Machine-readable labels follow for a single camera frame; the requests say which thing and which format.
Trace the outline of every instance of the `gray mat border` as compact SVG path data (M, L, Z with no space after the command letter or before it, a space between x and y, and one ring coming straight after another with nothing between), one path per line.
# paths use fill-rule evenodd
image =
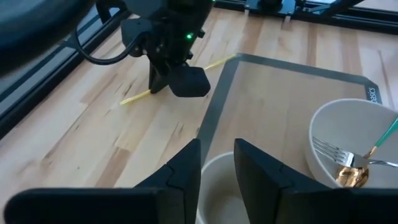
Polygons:
M352 75L343 72L336 72L332 70L316 68L308 65L300 65L296 63L286 62L277 59L265 58L249 54L238 54L238 56L224 64L224 69L221 72L220 79L215 88L213 97L203 118L202 124L199 128L197 138L201 141L201 165L205 163L206 156L210 150L211 142L213 141L218 121L223 112L225 101L228 97L229 89L234 80L236 69L240 62L256 63L275 68L281 68L294 72L305 73L307 75L315 75L318 77L331 78L343 82L350 82L363 85L366 92L366 98L369 101L382 103L379 87L366 77L359 75Z

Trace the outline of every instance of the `white bowl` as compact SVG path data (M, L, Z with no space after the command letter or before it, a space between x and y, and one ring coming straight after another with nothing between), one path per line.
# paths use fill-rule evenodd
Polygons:
M397 115L396 111L386 106L359 99L335 100L319 108L310 123L308 135L311 147L305 150L305 157L314 178L331 188L341 187L333 178L338 165L315 152L312 137L365 155ZM398 162L398 131L377 149L372 159ZM363 187L398 188L398 169L369 166L369 179Z
M197 223L249 224L233 152L216 156L202 168Z

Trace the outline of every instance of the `green led light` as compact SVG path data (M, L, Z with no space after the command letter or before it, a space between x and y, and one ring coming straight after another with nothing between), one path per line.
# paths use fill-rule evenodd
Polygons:
M185 37L186 37L188 40L190 40L190 39L193 38L193 34L192 34L192 33L189 33L189 34L187 34Z

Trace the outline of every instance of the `black cable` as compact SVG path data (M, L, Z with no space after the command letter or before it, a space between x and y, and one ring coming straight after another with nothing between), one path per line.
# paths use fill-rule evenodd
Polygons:
M80 44L79 38L78 38L77 29L75 29L71 34L72 40L76 43L77 51L79 51L79 53L81 53L87 61L89 61L93 64L96 64L96 65L111 65L111 64L120 62L121 60L126 58L127 55L129 55L129 53L135 46L135 44L136 44L135 41L138 37L139 37L139 35L136 38L134 38L131 41L131 43L126 47L126 49L124 49L123 52L121 52L118 56L116 56L114 58L109 58L109 59L98 59L98 58L93 58L92 56L90 56L89 54L87 54L84 51L83 47Z

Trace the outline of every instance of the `teal utensil handle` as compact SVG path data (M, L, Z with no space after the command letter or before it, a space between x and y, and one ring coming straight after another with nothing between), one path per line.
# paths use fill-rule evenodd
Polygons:
M381 136L381 138L375 143L374 146L380 147L383 142L396 130L398 129L398 117L388 127L387 131Z

